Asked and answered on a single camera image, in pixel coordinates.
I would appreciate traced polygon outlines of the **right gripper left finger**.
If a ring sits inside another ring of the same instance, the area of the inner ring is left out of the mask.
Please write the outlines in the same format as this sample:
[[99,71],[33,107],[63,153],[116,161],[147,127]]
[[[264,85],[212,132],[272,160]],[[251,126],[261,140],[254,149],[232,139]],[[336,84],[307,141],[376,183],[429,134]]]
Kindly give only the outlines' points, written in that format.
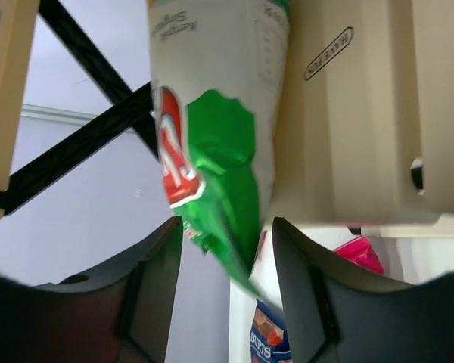
[[0,362],[163,362],[182,254],[172,217],[58,284],[0,275]]

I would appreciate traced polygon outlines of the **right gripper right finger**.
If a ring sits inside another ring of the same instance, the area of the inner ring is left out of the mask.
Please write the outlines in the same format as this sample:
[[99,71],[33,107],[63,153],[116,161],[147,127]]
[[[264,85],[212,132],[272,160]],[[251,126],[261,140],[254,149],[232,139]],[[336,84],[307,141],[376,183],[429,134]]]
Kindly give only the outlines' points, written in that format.
[[378,275],[275,218],[272,245],[296,362],[454,362],[454,272]]

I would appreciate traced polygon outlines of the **green Chuba bag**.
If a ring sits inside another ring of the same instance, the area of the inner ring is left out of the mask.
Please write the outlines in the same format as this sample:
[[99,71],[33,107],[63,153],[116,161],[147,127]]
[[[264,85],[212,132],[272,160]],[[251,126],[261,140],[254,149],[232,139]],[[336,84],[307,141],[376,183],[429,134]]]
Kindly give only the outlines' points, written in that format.
[[287,1],[149,1],[163,189],[185,236],[252,294],[275,179]]

